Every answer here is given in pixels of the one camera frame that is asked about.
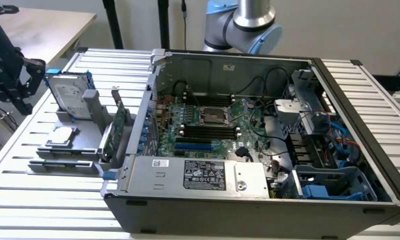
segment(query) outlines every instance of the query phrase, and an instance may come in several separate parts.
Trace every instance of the aluminum extrusion table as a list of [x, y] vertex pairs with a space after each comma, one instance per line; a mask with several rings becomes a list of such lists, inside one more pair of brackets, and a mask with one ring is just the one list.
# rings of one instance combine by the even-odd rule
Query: aluminum extrusion table
[[[400, 108], [393, 107], [393, 100], [386, 99], [389, 96], [362, 66], [350, 61], [323, 61], [400, 171]], [[90, 49], [74, 56], [66, 70], [94, 73], [102, 104], [113, 113], [117, 107], [110, 90], [119, 87], [125, 105], [137, 114], [150, 62], [150, 51]], [[58, 120], [56, 108], [48, 91], [0, 152], [0, 239], [206, 239], [131, 236], [123, 232], [103, 201], [100, 178], [26, 174], [27, 164], [38, 157], [38, 146]], [[394, 133], [394, 141], [381, 137], [387, 131]], [[400, 224], [374, 226], [351, 240], [400, 240]]]

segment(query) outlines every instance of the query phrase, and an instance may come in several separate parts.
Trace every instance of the warning label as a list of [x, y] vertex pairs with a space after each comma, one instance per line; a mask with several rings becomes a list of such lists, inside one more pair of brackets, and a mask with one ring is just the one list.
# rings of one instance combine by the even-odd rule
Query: warning label
[[226, 191], [226, 165], [223, 161], [186, 161], [185, 188]]

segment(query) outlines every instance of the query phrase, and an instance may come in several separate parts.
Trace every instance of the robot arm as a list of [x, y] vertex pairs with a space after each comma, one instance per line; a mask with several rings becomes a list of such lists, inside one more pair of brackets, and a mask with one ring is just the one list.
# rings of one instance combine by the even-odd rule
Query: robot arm
[[243, 53], [269, 54], [283, 32], [275, 17], [270, 0], [210, 0], [203, 50], [237, 48]]
[[[18, 8], [10, 6], [0, 7], [0, 15], [18, 11]], [[24, 83], [20, 79], [23, 66], [31, 76]], [[34, 106], [24, 99], [36, 94], [46, 67], [43, 60], [24, 57], [0, 26], [0, 101], [14, 103], [23, 115], [32, 114]]]

